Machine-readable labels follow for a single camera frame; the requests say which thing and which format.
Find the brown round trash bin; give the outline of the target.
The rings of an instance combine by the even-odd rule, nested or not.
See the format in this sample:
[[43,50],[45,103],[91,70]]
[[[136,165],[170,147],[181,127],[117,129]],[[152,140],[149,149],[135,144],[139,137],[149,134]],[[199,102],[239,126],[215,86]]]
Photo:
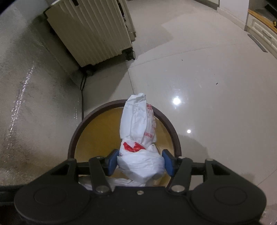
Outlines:
[[69,144],[68,156],[80,163],[79,183],[93,190],[88,161],[98,158],[108,187],[167,186],[179,168],[181,145],[169,119],[157,108],[146,107],[150,127],[146,142],[120,136],[125,100],[99,106],[77,127]]

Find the cream ribbed suitcase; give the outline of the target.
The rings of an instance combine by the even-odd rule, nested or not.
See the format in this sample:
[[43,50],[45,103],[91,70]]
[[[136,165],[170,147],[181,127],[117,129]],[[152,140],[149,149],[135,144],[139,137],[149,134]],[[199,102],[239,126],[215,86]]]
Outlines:
[[55,1],[44,15],[81,67],[118,55],[136,58],[136,31],[126,1]]

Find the white plastic bag red print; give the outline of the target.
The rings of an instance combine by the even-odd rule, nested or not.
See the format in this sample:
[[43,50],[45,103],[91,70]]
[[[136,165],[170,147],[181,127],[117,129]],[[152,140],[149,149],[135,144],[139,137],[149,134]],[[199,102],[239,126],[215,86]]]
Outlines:
[[111,188],[165,186],[169,176],[155,143],[154,110],[139,93],[93,119],[79,138],[75,157],[84,162],[119,149],[115,173],[107,177]]

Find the white low tv cabinet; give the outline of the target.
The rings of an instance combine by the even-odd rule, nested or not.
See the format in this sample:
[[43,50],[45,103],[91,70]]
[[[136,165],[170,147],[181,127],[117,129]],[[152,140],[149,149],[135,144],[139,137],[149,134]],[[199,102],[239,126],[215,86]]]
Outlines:
[[249,1],[247,32],[276,57],[277,0]]

